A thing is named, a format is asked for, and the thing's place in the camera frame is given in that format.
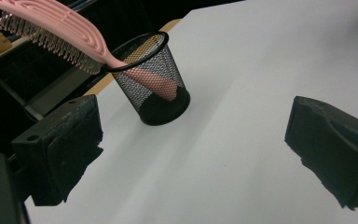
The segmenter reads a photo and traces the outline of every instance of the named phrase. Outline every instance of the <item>pink hairbrush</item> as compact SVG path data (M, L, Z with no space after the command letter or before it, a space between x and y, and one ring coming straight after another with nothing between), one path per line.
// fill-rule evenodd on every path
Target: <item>pink hairbrush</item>
M127 65L110 53L90 21L56 0L0 0L0 28L29 36L34 43L94 75L104 64L111 68ZM174 81L134 69L124 75L167 101L176 98Z

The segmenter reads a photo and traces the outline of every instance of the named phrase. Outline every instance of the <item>wooden edge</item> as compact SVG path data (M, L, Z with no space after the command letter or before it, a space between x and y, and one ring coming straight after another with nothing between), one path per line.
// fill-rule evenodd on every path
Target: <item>wooden edge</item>
M173 21L167 22L161 29L162 32L169 32L181 19L176 19ZM84 95L95 94L98 95L107 85L109 85L113 80L115 80L112 74L107 74L103 77L97 84L91 87Z
M91 87L84 95L98 95L107 85L114 80L112 74L106 74L97 84Z
M169 32L181 19L176 19L173 21L167 22L161 29L159 29L162 32Z

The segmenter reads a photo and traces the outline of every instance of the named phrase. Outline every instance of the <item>mesh cup rim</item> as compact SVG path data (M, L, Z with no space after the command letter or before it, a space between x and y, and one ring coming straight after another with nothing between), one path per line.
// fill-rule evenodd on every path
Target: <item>mesh cup rim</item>
M125 66L121 66L121 67L118 67L118 68L111 68L108 65L104 64L103 69L106 72L110 72L110 73L118 73L118 72L123 72L123 71L129 70L129 69L132 69L133 67L136 67L139 64L142 64L142 63L148 61L149 59L153 58L156 54L158 54L162 49L164 49L167 46L168 39L169 39L168 34L165 33L165 32L162 32L162 31L158 31L158 32L153 32L153 33L147 33L147 34L144 34L144 35L138 35L138 36L134 37L133 39L131 39L131 40L125 42L124 44L120 45L116 49L114 49L112 51L112 54L114 55L115 52L117 52L120 49L122 49L122 48L126 47L127 45L131 44L133 41L137 40L138 38L142 38L142 37L145 37L145 36L148 36L148 35L150 35L150 36L162 35L164 39L162 40L162 43L157 48L155 48L152 52L148 53L145 57L143 57L140 60L137 60L134 63L130 63L130 64L127 64Z

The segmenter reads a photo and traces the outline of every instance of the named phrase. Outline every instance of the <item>black mesh pencil cup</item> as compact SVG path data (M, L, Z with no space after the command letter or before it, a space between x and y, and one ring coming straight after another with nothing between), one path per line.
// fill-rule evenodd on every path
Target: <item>black mesh pencil cup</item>
M162 125L181 116L190 103L164 32L140 35L112 54L128 65L104 69L113 74L143 123Z

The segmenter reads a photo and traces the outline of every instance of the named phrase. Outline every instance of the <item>white surface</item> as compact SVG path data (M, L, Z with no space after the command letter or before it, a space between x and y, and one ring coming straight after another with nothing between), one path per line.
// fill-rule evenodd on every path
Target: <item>white surface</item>
M358 118L358 0L249 0L190 12L169 46L188 110L144 125L113 82L104 153L42 223L358 223L284 143L296 95Z

